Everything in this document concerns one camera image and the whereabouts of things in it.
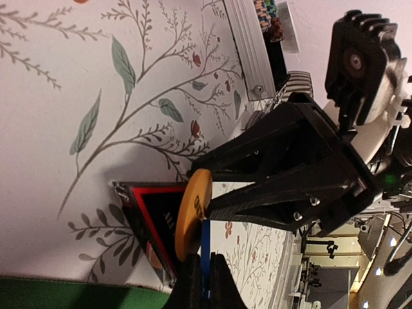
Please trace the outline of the blue small blind button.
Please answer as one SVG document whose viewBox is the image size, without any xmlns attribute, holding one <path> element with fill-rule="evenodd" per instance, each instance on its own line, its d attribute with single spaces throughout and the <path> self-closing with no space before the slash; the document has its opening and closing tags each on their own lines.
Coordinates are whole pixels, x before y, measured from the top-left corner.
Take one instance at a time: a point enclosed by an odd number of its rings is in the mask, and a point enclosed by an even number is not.
<svg viewBox="0 0 412 309">
<path fill-rule="evenodd" d="M 206 300 L 210 297 L 210 257 L 211 257 L 211 221 L 205 220 L 202 223 L 201 246 L 200 246 L 200 266 L 202 274 L 202 297 Z"/>
</svg>

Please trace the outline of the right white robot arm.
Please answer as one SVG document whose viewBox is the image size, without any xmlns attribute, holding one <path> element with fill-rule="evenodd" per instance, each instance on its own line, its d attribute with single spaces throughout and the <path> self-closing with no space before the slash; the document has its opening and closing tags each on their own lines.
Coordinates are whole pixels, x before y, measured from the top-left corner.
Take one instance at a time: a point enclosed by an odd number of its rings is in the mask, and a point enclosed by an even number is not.
<svg viewBox="0 0 412 309">
<path fill-rule="evenodd" d="M 214 198 L 207 216 L 295 231 L 313 221 L 319 236 L 338 229 L 379 198 L 398 201 L 411 181 L 411 157 L 382 146 L 362 160 L 305 93 L 293 93 L 251 128 L 195 159 L 190 173 L 243 186 Z"/>
</svg>

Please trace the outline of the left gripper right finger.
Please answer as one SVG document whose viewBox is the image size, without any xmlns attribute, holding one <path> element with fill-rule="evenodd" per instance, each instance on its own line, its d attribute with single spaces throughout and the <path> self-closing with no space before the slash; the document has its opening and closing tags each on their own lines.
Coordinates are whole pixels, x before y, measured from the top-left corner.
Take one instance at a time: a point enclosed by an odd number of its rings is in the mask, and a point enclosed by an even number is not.
<svg viewBox="0 0 412 309">
<path fill-rule="evenodd" d="M 209 286 L 209 308 L 247 309 L 222 254 L 211 254 Z"/>
</svg>

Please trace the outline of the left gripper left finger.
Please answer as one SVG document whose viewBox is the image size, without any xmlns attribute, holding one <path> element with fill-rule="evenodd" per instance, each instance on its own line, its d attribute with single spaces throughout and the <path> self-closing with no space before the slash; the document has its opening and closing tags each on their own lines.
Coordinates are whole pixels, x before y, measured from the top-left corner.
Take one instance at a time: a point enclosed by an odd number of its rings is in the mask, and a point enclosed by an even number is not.
<svg viewBox="0 0 412 309">
<path fill-rule="evenodd" d="M 202 274 L 200 256 L 189 254 L 182 263 L 180 273 L 163 309 L 200 309 L 202 300 Z"/>
</svg>

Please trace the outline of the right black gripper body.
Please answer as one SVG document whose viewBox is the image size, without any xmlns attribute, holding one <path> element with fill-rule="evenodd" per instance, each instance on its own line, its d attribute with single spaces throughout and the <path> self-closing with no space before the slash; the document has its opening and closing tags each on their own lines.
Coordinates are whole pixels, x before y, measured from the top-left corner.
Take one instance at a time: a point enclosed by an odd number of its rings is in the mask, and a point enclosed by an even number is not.
<svg viewBox="0 0 412 309">
<path fill-rule="evenodd" d="M 288 103 L 304 118 L 297 152 L 311 160 L 298 168 L 297 190 L 310 201 L 302 215 L 319 220 L 323 237 L 376 200 L 377 182 L 351 144 L 356 131 L 341 133 L 306 93 L 292 93 Z"/>
</svg>

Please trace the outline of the orange big blind button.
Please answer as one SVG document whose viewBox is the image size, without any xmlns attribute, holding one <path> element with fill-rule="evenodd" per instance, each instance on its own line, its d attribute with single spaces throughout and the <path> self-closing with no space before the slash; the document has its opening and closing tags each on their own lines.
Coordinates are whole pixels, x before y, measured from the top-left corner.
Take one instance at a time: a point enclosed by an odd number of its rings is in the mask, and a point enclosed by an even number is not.
<svg viewBox="0 0 412 309">
<path fill-rule="evenodd" d="M 211 198 L 212 174 L 207 169 L 198 169 L 187 183 L 176 222 L 175 251 L 180 261 L 198 252 Z"/>
</svg>

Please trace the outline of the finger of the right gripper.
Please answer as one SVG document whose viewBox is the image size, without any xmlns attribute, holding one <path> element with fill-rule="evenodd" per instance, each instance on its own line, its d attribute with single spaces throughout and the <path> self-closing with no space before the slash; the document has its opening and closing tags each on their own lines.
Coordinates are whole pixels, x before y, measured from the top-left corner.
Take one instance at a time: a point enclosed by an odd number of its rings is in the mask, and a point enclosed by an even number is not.
<svg viewBox="0 0 412 309">
<path fill-rule="evenodd" d="M 353 187 L 350 173 L 324 160 L 272 175 L 211 200 L 208 218 L 296 230 L 318 220 L 335 230 L 347 219 L 339 201 Z"/>
<path fill-rule="evenodd" d="M 307 165 L 294 155 L 307 125 L 301 108 L 280 106 L 236 138 L 195 159 L 187 175 L 206 169 L 213 180 L 265 180 L 299 173 Z"/>
</svg>

